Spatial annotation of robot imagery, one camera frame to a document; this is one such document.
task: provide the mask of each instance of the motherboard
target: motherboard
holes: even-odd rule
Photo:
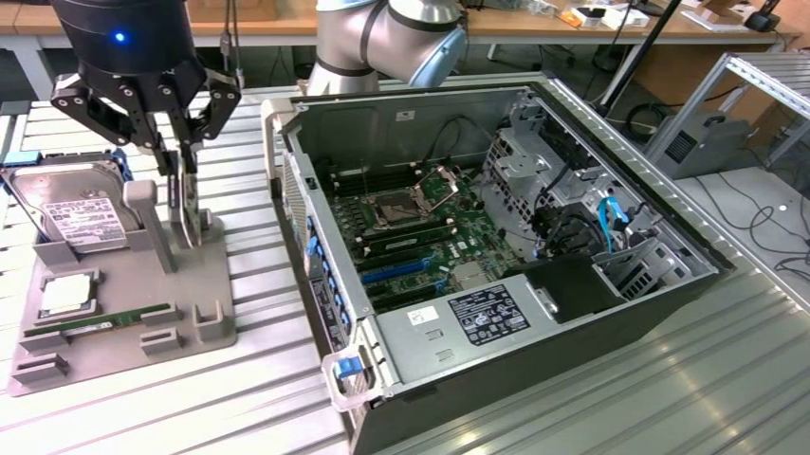
[[[378,176],[332,182],[330,210],[380,313],[486,284],[521,261],[482,210],[474,171],[410,172],[402,186]]]

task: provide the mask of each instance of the hard drive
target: hard drive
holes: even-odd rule
[[[43,240],[66,241],[77,253],[123,247],[125,233],[141,229],[123,205],[125,175],[125,159],[114,153],[53,156],[0,169]]]

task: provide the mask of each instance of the gray fixture stand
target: gray fixture stand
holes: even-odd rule
[[[77,255],[65,242],[34,246],[38,259],[13,350],[10,396],[212,351],[236,341],[221,222],[205,212],[202,245],[180,249],[158,221],[154,182],[126,182],[123,202],[143,227],[126,233],[127,248]],[[45,282],[78,273],[90,274],[95,287],[83,317],[161,303],[168,308],[143,314],[139,323],[110,330],[23,337],[25,330],[46,327],[37,318]]]
[[[692,97],[685,101],[673,120],[655,135],[648,147],[647,157],[652,163],[660,159],[669,144],[675,140],[683,123],[699,109],[703,100],[711,96],[717,83],[723,79],[724,72],[731,71],[748,86],[759,88],[784,106],[791,108],[804,117],[805,121],[793,134],[781,142],[779,147],[768,156],[768,164],[789,150],[800,137],[810,131],[810,55],[792,52],[780,53],[725,53],[708,71],[708,75],[699,84]],[[721,111],[731,108],[739,94],[732,94],[720,107]]]

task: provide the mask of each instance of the metal rack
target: metal rack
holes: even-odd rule
[[[657,161],[672,144],[683,122],[692,116],[703,101],[713,92],[725,71],[735,73],[748,83],[748,87],[760,89],[807,120],[772,151],[768,157],[771,163],[789,150],[800,137],[810,132],[810,55],[792,52],[725,53],[711,68],[675,119],[652,139],[647,147],[647,157],[652,163]],[[731,96],[733,100],[739,98],[743,90],[739,90],[736,97]],[[724,102],[720,110],[727,111],[732,105],[732,100]]]

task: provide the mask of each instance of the power supply label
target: power supply label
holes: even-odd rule
[[[99,244],[125,238],[123,227],[106,197],[42,204],[41,208],[62,239],[71,246]]]
[[[522,312],[501,284],[450,299],[449,304],[466,339],[476,346],[529,327]]]

